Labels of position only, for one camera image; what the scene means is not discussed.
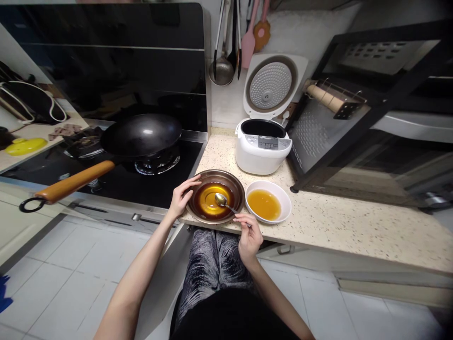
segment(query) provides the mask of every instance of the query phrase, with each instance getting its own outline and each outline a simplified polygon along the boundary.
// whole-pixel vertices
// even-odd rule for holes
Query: black wok
[[[110,126],[101,136],[102,148],[114,155],[113,160],[103,161],[67,179],[51,185],[34,197],[23,201],[19,210],[32,213],[44,204],[53,204],[113,170],[121,162],[148,160],[173,146],[181,136],[181,124],[174,118],[160,114],[132,116]],[[41,201],[35,209],[26,209],[30,201]]]

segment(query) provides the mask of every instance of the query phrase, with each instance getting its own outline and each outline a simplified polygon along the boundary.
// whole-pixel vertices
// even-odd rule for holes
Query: pink spatula
[[[253,27],[255,25],[256,12],[258,12],[258,5],[260,0],[255,0],[253,4],[252,18],[250,19],[250,26],[247,33],[242,37],[242,67],[249,68],[250,60],[252,59],[253,51],[255,50],[255,37],[253,36]]]

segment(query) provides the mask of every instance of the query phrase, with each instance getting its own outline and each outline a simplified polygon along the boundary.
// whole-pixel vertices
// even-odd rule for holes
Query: rice cooker
[[[236,134],[237,165],[255,175],[275,172],[293,145],[283,126],[272,120],[244,119],[236,127]]]
[[[245,172],[269,175],[293,146],[285,129],[271,119],[283,113],[308,65],[302,56],[255,53],[245,79],[243,105],[250,118],[236,127],[236,162]]]

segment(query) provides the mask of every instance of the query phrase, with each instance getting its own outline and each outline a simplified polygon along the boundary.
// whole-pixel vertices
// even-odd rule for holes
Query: orange liquid
[[[200,215],[210,220],[220,220],[231,212],[227,207],[221,207],[216,203],[216,193],[224,195],[229,206],[235,204],[233,193],[227,186],[221,183],[203,185],[195,196],[195,202]]]
[[[255,214],[268,221],[275,221],[282,212],[280,202],[267,190],[253,190],[247,196],[247,202]]]

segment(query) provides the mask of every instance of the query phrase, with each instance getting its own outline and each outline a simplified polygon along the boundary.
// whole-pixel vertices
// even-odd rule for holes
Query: rice cooker control panel
[[[245,135],[247,142],[257,148],[267,150],[284,150],[291,144],[291,140],[284,138]]]

